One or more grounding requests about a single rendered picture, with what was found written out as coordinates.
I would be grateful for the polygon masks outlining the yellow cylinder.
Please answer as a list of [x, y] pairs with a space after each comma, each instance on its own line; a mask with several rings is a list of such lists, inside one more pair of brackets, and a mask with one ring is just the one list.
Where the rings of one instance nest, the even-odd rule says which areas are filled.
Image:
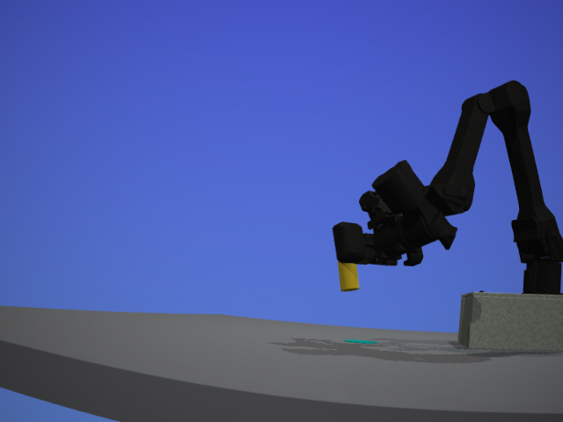
[[338, 262], [340, 290], [353, 291], [359, 289], [357, 264]]

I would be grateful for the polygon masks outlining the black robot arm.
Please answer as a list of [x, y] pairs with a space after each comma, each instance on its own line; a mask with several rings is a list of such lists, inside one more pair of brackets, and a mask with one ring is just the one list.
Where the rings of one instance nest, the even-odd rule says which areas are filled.
[[526, 264], [522, 294], [563, 295], [561, 262], [563, 238], [555, 216], [545, 205], [528, 131], [530, 97], [525, 86], [513, 80], [467, 98], [446, 163], [429, 186], [424, 186], [406, 160], [380, 175], [359, 199], [371, 221], [368, 229], [403, 216], [402, 237], [419, 249], [440, 241], [448, 251], [457, 227], [445, 216], [462, 214], [471, 207], [475, 189], [473, 168], [488, 116], [503, 133], [513, 174], [519, 212], [511, 221], [514, 243]]

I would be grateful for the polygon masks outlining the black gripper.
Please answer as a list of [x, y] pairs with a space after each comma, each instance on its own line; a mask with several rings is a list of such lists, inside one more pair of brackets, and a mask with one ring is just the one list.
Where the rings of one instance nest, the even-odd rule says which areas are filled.
[[373, 234], [362, 232], [357, 223], [340, 222], [333, 227], [336, 259], [340, 263], [396, 266], [406, 254], [404, 266], [416, 266], [423, 260], [421, 247], [414, 249], [402, 237], [400, 222], [403, 216], [391, 216], [391, 222], [373, 228]]

